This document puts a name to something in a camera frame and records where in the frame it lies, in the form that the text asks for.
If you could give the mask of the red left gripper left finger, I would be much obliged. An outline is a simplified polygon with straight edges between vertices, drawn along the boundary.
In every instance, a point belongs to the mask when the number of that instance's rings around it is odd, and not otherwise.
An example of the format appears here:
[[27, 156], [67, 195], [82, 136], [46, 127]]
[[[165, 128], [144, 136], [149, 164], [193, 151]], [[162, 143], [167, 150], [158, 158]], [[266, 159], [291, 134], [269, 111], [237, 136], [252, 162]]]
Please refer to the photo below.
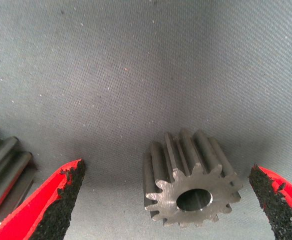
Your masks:
[[85, 176], [82, 159], [57, 169], [0, 224], [0, 240], [62, 240]]

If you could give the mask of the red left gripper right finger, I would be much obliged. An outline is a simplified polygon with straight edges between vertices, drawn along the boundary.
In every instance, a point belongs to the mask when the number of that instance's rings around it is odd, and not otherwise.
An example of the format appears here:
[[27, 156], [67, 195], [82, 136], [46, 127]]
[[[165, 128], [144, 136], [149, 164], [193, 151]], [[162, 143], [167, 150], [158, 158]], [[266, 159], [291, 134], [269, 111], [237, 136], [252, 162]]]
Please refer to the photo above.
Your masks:
[[254, 165], [249, 182], [277, 240], [292, 240], [292, 183], [278, 173]]

